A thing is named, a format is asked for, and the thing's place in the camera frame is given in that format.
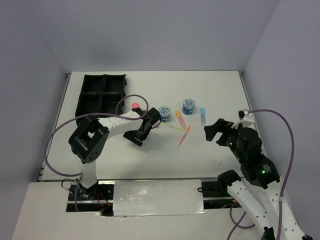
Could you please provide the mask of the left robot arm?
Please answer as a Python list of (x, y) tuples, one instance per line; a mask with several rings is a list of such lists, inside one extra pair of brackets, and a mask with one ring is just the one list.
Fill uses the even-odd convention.
[(137, 146), (142, 146), (152, 126), (161, 121), (161, 115), (154, 107), (144, 111), (137, 107), (127, 113), (107, 118), (90, 114), (78, 125), (68, 140), (71, 151), (77, 156), (81, 173), (80, 194), (91, 200), (98, 193), (96, 160), (101, 155), (108, 139), (123, 135)]

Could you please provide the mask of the orange thin pen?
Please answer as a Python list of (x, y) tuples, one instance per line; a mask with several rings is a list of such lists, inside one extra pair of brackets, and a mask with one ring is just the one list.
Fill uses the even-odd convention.
[(181, 138), (181, 140), (180, 140), (179, 143), (178, 143), (178, 147), (180, 147), (180, 146), (182, 145), (182, 143), (184, 142), (187, 134), (188, 134), (189, 131), (190, 131), (190, 128), (191, 128), (191, 125), (189, 125), (188, 128), (186, 129), (186, 131), (184, 132), (183, 137)]

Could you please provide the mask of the yellow thin pen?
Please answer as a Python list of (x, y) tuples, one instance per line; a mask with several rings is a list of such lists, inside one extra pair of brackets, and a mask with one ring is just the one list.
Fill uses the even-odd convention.
[(186, 131), (186, 129), (184, 129), (184, 128), (171, 125), (171, 124), (169, 124), (169, 123), (167, 123), (167, 122), (161, 122), (161, 124), (162, 124), (162, 125), (165, 125), (165, 126), (167, 126), (167, 127), (176, 129), (176, 130), (178, 130), (178, 131), (182, 131), (182, 132), (185, 132), (185, 131)]

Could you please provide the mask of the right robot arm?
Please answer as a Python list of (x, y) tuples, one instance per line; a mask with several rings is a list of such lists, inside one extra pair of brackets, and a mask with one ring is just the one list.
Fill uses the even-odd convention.
[(250, 127), (235, 128), (233, 122), (218, 119), (205, 126), (205, 137), (217, 133), (219, 146), (228, 147), (240, 164), (244, 179), (228, 170), (218, 176), (217, 190), (232, 196), (257, 227), (263, 240), (310, 240), (299, 227), (287, 200), (281, 195), (282, 181), (271, 160), (262, 153), (262, 140)]

